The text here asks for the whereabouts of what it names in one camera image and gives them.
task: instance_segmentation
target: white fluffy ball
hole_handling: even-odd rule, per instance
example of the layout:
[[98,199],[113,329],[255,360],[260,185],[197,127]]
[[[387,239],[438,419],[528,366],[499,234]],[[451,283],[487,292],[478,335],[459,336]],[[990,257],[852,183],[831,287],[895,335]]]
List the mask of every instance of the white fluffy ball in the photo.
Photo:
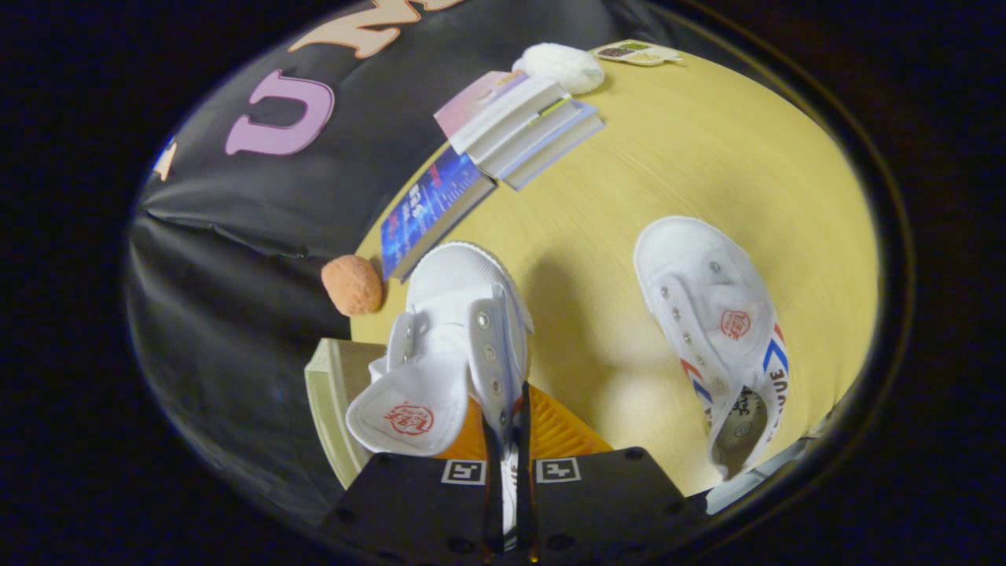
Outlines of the white fluffy ball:
[[558,43],[538,43],[524,49],[513,70],[551,78],[573,95],[590,92],[605,81],[605,69],[594,55]]

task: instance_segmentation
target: blue book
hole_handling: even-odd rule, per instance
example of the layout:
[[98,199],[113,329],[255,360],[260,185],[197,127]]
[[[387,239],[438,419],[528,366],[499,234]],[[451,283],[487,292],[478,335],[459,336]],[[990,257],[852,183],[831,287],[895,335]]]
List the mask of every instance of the blue book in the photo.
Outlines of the blue book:
[[496,183],[451,146],[420,176],[380,226],[384,279],[404,280],[420,258]]

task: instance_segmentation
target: shoe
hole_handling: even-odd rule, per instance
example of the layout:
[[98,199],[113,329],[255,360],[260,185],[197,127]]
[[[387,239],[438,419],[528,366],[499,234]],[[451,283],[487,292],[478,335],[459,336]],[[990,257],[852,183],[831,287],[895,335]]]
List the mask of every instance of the shoe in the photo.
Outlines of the shoe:
[[372,452],[435,456],[461,433],[471,395],[499,447],[504,533],[510,531],[516,521],[510,431],[533,332],[499,259],[466,241],[435,247],[409,277],[405,312],[391,328],[387,353],[369,366],[370,386],[350,403],[347,427]]
[[634,263],[646,307],[705,410],[709,459],[729,480],[765,450],[789,395],[789,357],[769,291],[743,249],[698,218],[647,226]]

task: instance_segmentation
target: wooden tabletop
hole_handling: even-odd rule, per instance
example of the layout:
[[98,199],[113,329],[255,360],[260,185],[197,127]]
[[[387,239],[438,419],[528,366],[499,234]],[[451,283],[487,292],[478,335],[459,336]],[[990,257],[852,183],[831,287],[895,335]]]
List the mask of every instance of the wooden tabletop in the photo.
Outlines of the wooden tabletop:
[[[520,192],[501,184],[446,239],[492,250],[516,278],[536,327],[528,380],[616,448],[646,447],[691,495],[720,480],[694,391],[639,291],[640,230],[665,215],[697,216],[765,278],[792,377],[762,461],[816,425],[856,378],[879,264],[866,199],[828,134],[761,84],[682,55],[655,67],[602,61],[605,83],[576,98],[607,126]],[[377,263],[389,209],[357,250]],[[352,320],[353,340],[386,344],[406,289],[390,280],[381,311]]]

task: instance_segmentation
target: snack package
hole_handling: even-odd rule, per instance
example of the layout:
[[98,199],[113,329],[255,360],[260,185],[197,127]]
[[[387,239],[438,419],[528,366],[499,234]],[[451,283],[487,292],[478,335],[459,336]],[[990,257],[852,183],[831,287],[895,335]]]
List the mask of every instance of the snack package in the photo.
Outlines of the snack package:
[[591,50],[591,54],[603,59],[631,62],[643,66],[653,66],[665,60],[681,60],[681,53],[675,49],[638,39],[625,39],[609,43]]

